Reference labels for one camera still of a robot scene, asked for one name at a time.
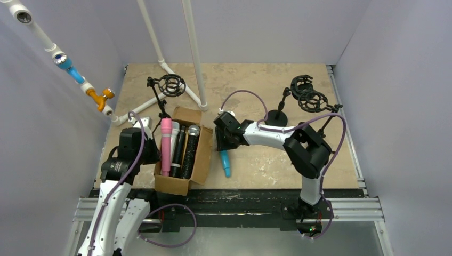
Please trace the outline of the blue microphone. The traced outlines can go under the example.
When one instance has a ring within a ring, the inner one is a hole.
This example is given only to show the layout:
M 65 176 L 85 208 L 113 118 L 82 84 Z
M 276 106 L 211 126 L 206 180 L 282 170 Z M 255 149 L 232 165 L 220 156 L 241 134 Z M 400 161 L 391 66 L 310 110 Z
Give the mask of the blue microphone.
M 219 152 L 220 159 L 221 159 L 221 165 L 224 170 L 224 175 L 226 178 L 231 177 L 231 163 L 230 163 L 230 157 L 227 150 L 222 150 Z

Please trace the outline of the plain black microphone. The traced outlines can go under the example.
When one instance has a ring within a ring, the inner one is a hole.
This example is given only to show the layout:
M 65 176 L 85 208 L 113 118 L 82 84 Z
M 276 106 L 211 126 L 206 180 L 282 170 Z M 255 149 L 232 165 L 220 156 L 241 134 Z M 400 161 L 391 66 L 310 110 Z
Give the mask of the plain black microphone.
M 169 176 L 173 177 L 173 178 L 180 177 L 180 169 L 181 169 L 181 165 L 182 165 L 183 150 L 184 150 L 184 144 L 185 144 L 185 129 L 186 129 L 186 126 L 182 125 L 180 132 L 177 135 L 175 151 L 173 154 L 173 160 L 171 163 L 171 169 L 170 169 L 170 173 L 169 173 Z

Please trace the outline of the pink microphone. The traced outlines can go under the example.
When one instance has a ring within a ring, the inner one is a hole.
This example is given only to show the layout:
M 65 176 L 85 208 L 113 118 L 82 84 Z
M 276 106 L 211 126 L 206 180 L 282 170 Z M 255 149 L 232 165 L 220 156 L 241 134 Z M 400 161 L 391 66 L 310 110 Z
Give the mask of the pink microphone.
M 171 168 L 171 135 L 172 135 L 172 120 L 170 118 L 163 118 L 160 126 L 161 131 L 161 151 L 162 151 L 162 175 L 169 176 Z

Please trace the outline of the black glitter microphone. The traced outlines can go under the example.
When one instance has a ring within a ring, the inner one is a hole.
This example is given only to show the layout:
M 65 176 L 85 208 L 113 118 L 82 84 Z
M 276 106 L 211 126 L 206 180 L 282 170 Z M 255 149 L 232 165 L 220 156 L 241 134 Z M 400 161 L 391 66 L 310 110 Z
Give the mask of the black glitter microphone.
M 188 129 L 187 146 L 185 149 L 184 160 L 181 168 L 181 178 L 190 179 L 195 164 L 196 150 L 200 136 L 200 127 L 190 125 Z

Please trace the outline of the cardboard box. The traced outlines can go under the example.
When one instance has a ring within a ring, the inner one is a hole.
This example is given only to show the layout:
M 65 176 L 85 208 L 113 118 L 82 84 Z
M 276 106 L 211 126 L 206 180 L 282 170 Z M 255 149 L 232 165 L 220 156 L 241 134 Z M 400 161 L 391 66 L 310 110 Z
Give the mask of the cardboard box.
M 192 185 L 203 186 L 206 182 L 213 152 L 214 131 L 201 124 L 200 110 L 178 106 L 171 118 L 180 124 L 180 132 L 176 135 L 176 148 L 169 174 L 163 173 L 160 162 L 154 168 L 155 190 L 186 196 Z

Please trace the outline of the tripod mic stand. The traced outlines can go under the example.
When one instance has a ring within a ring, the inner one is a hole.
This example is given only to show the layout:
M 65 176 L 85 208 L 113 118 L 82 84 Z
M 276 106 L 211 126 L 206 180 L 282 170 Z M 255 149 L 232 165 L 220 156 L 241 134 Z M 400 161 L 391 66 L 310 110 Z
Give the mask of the tripod mic stand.
M 338 113 L 342 104 L 331 105 L 328 98 L 321 92 L 314 89 L 303 90 L 298 97 L 296 97 L 298 106 L 309 113 L 319 113 L 324 110 L 331 111 L 332 113 Z
M 152 132 L 154 133 L 161 125 L 163 118 L 171 117 L 165 110 L 167 102 L 163 99 L 163 97 L 166 96 L 176 98 L 181 96 L 185 92 L 187 84 L 185 80 L 177 74 L 166 74 L 160 78 L 153 78 L 149 76 L 147 78 L 147 87 L 152 88 L 157 99 L 157 105 L 160 109 L 160 114 L 158 115 L 160 120 Z

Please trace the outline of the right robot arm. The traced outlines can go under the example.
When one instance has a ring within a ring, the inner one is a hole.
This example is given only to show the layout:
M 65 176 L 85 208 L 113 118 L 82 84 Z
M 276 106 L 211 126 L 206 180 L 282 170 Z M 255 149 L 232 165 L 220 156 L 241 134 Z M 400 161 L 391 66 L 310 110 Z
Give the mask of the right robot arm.
M 302 176 L 300 200 L 307 205 L 319 203 L 322 192 L 323 171 L 329 166 L 333 154 L 331 146 L 309 124 L 277 127 L 258 125 L 223 112 L 213 121 L 217 133 L 217 150 L 232 150 L 239 146 L 266 146 L 280 149 L 288 155 L 295 170 Z

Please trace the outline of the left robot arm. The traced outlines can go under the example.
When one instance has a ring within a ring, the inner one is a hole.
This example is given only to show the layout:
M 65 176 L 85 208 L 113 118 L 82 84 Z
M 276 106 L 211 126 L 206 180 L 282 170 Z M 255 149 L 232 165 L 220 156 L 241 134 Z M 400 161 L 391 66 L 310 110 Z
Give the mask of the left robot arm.
M 148 127 L 121 131 L 119 144 L 101 165 L 98 201 L 78 255 L 126 255 L 151 212 L 150 195 L 128 197 L 132 184 L 142 165 L 159 160 L 160 152 Z

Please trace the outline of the white microphone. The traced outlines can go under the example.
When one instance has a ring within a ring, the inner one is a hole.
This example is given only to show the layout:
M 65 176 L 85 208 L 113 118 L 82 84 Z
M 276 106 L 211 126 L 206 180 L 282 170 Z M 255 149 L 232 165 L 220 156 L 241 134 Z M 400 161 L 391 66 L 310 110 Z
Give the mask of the white microphone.
M 177 136 L 180 132 L 180 124 L 176 121 L 172 121 L 172 133 L 171 133 L 171 154 L 170 160 L 173 160 L 174 151 L 177 143 Z

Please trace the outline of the overhead pipe with fittings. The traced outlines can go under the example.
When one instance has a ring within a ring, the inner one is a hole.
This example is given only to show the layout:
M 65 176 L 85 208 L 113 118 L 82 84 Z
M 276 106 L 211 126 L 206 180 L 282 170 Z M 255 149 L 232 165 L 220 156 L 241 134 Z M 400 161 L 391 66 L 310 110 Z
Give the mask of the overhead pipe with fittings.
M 51 56 L 53 63 L 72 77 L 75 83 L 80 86 L 80 89 L 94 101 L 99 112 L 112 121 L 118 119 L 114 110 L 107 104 L 107 100 L 115 96 L 111 88 L 105 88 L 101 93 L 97 93 L 94 86 L 76 69 L 72 59 L 48 37 L 21 1 L 1 1 L 1 4 L 8 9 L 8 12 L 17 22 L 27 27 L 40 40 L 45 52 Z

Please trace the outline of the white PVC pipe frame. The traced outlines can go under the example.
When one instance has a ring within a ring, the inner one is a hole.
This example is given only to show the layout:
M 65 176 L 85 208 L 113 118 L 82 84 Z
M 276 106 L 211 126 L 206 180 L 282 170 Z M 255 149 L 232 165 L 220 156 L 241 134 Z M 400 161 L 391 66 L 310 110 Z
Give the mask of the white PVC pipe frame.
M 203 72 L 201 68 L 199 49 L 196 37 L 195 23 L 193 19 L 192 13 L 192 5 L 190 1 L 182 1 L 183 13 L 185 16 L 185 24 L 187 25 L 189 43 L 191 54 L 193 58 L 193 65 L 195 69 L 196 81 L 198 93 L 194 93 L 194 91 L 182 80 L 182 78 L 178 77 L 176 73 L 169 67 L 166 63 L 165 58 L 163 56 L 161 47 L 159 45 L 156 32 L 152 25 L 150 15 L 146 8 L 146 4 L 144 1 L 137 1 L 138 7 L 142 14 L 144 23 L 148 30 L 150 39 L 156 51 L 156 55 L 158 58 L 158 64 L 160 67 L 167 72 L 166 75 L 160 80 L 160 93 L 156 94 L 154 98 L 146 101 L 145 103 L 137 106 L 133 109 L 134 112 L 139 113 L 148 107 L 159 104 L 160 107 L 163 107 L 162 99 L 164 97 L 175 98 L 184 93 L 188 94 L 188 96 L 198 105 L 200 110 L 207 111 L 208 110 L 208 102 L 205 95 L 205 83 L 203 79 Z

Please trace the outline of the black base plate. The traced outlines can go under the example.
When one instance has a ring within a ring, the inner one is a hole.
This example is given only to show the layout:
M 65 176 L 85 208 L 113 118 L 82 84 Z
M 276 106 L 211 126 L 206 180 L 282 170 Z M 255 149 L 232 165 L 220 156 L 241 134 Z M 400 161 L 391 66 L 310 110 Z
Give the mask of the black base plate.
M 330 220 L 332 207 L 321 199 L 308 206 L 298 189 L 192 189 L 187 195 L 171 195 L 153 189 L 132 189 L 126 199 L 149 199 L 151 209 L 171 205 L 147 216 L 163 222 L 164 232 L 181 227 L 277 228 L 317 234 Z

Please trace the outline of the aluminium rail frame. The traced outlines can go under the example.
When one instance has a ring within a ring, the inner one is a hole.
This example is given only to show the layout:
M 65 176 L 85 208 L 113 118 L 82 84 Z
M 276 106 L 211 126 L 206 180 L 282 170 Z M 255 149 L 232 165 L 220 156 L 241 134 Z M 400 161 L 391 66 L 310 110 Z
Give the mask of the aluminium rail frame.
M 365 181 L 361 171 L 357 170 L 358 188 L 355 189 L 327 189 L 325 202 L 329 202 L 331 218 L 325 228 L 329 228 L 331 222 L 370 222 L 375 228 L 375 241 L 381 250 L 382 255 L 391 255 L 392 249 L 386 236 L 384 214 L 380 200 L 376 197 L 369 197 Z M 154 230 L 163 231 L 163 226 L 158 219 L 143 221 L 145 225 L 153 225 Z

